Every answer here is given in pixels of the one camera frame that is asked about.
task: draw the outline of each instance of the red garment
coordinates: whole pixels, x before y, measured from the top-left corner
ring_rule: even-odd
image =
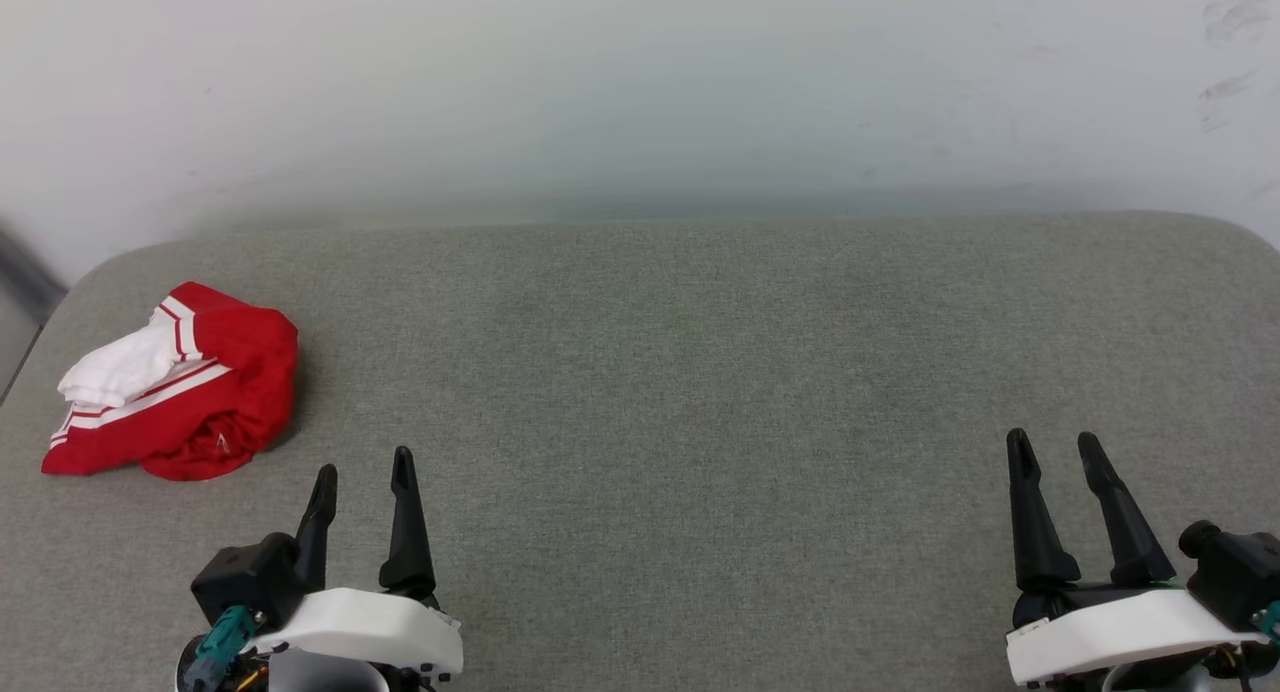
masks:
[[[173,318],[170,374],[124,405],[72,405],[41,471],[91,475],[137,460],[156,477],[211,478],[253,459],[288,423],[298,331],[187,281],[156,308]]]

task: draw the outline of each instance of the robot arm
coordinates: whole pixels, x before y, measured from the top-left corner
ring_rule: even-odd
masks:
[[[1187,588],[1093,434],[1078,446],[1115,556],[1111,581],[1079,583],[1039,491],[1027,434],[1007,437],[1014,556],[1021,596],[1006,637],[1018,684],[1064,692],[1207,691],[1208,677],[1249,679],[1280,659],[1280,540],[1199,522],[1179,547],[1198,560]]]
[[[212,628],[192,638],[177,692],[301,692],[339,683],[361,692],[434,689],[462,672],[461,623],[435,599],[435,572],[412,452],[392,468],[396,515],[384,592],[325,590],[338,469],[325,466],[297,537],[220,550],[191,583]]]

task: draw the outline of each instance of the teal connector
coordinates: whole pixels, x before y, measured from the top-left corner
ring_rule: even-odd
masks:
[[[1249,622],[1271,638],[1271,642],[1280,645],[1280,602],[1271,602],[1267,609],[1254,614]]]
[[[236,605],[223,613],[196,647],[196,661],[182,677],[184,692],[215,692],[256,631],[253,615],[244,606]]]

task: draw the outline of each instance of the red and white clothing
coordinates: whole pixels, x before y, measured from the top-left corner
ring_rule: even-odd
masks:
[[[297,359],[297,329],[278,310],[183,283],[148,326],[59,382],[72,409],[41,469],[91,475],[137,460],[164,478],[228,473],[288,423]]]

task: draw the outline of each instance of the gray fabric surface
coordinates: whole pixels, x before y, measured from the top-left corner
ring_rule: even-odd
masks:
[[[301,329],[287,440],[205,484],[42,477],[64,370],[186,279]],[[1202,515],[1280,531],[1277,344],[1280,255],[1180,215],[138,251],[70,292],[0,408],[3,687],[168,689],[192,574],[292,531],[326,460],[329,583],[375,588],[403,443],[463,622],[448,688],[1011,688],[1007,429],[1087,577],[1083,429],[1185,574]]]

